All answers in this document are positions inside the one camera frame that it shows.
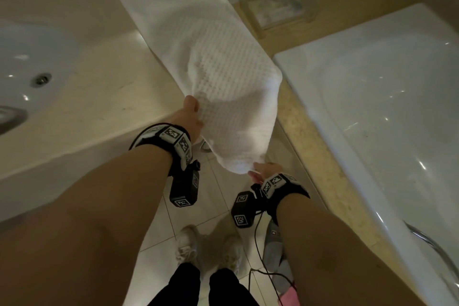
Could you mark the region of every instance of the waffle-textured towel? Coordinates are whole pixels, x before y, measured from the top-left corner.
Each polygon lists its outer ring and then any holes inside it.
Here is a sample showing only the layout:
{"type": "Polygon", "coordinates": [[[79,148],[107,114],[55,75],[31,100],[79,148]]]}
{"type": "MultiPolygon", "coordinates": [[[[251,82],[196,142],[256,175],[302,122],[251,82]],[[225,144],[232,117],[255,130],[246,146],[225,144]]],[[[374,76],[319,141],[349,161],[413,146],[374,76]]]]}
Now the waffle-textured towel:
{"type": "Polygon", "coordinates": [[[200,102],[202,136],[218,162],[262,162],[282,74],[227,0],[121,0],[184,94],[200,102]]]}

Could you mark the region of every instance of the white bathtub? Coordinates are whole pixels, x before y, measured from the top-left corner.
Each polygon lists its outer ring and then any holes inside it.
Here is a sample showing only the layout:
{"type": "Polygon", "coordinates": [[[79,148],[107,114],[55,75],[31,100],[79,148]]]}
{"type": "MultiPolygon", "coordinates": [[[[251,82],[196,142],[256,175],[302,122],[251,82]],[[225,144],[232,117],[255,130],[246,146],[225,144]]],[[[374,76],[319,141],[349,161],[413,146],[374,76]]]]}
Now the white bathtub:
{"type": "Polygon", "coordinates": [[[431,305],[457,305],[459,36],[416,4],[274,61],[420,295],[431,305]],[[443,258],[404,221],[440,246],[443,258]]]}

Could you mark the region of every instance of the hand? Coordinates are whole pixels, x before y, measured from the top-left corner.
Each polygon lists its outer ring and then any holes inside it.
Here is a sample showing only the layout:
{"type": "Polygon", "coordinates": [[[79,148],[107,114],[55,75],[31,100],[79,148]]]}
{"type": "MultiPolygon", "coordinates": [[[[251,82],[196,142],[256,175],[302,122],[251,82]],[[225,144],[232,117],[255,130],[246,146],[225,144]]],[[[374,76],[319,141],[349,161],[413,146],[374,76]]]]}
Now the hand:
{"type": "Polygon", "coordinates": [[[176,111],[167,123],[174,124],[186,129],[190,135],[191,142],[194,143],[201,135],[204,123],[198,119],[199,102],[193,96],[186,96],[183,101],[183,108],[176,111]]]}
{"type": "Polygon", "coordinates": [[[263,181],[270,176],[281,173],[284,171],[284,168],[277,163],[253,163],[253,168],[258,172],[250,170],[247,174],[252,178],[252,181],[257,184],[263,184],[263,181]]]}

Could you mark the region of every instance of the wire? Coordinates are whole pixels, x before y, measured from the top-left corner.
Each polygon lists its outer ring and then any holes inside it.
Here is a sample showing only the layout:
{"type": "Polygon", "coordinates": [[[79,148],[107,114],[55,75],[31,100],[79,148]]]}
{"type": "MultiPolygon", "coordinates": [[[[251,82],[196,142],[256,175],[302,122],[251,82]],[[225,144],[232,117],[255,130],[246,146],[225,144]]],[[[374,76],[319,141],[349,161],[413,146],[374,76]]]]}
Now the wire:
{"type": "MultiPolygon", "coordinates": [[[[252,272],[255,272],[255,271],[256,271],[256,272],[258,272],[258,273],[262,273],[262,274],[268,275],[268,276],[272,276],[272,275],[282,276],[282,277],[285,278],[285,279],[290,283],[290,285],[296,290],[295,285],[293,284],[293,282],[292,282],[291,280],[288,279],[287,276],[285,276],[285,275],[283,275],[283,274],[281,274],[281,273],[269,273],[269,272],[268,272],[268,269],[266,268],[266,265],[264,264],[263,259],[261,258],[260,250],[258,249],[258,244],[257,244],[257,229],[258,229],[258,226],[260,225],[261,217],[263,216],[263,213],[264,213],[263,211],[260,211],[260,212],[258,212],[258,213],[255,214],[255,215],[261,214],[261,216],[260,216],[260,218],[258,219],[258,223],[257,223],[257,225],[256,225],[256,227],[255,227],[255,232],[254,232],[253,236],[254,236],[255,247],[256,247],[256,249],[257,249],[258,256],[259,256],[259,258],[260,258],[260,260],[261,260],[261,263],[263,264],[263,267],[264,267],[264,269],[266,270],[266,272],[263,272],[263,271],[260,271],[260,270],[256,270],[256,269],[251,268],[250,271],[249,271],[249,285],[248,285],[248,288],[247,288],[247,289],[248,289],[248,291],[250,292],[250,276],[251,276],[251,273],[252,273],[252,272]]],[[[281,306],[284,306],[284,304],[283,304],[282,301],[280,300],[279,293],[277,292],[276,286],[274,286],[274,282],[273,282],[273,280],[271,279],[271,277],[269,277],[269,280],[271,281],[271,284],[273,285],[274,291],[276,292],[277,298],[278,298],[278,300],[279,300],[281,306]]]]}

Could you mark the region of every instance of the pink cloth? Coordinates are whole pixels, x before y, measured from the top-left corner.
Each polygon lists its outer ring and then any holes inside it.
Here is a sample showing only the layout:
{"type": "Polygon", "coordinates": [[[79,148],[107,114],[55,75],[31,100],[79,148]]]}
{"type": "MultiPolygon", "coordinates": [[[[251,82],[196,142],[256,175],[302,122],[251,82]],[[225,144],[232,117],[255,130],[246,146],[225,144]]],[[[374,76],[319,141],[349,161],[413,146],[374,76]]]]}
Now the pink cloth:
{"type": "Polygon", "coordinates": [[[298,300],[298,294],[293,287],[290,287],[283,296],[280,297],[283,306],[300,306],[300,300],[298,300]]]}

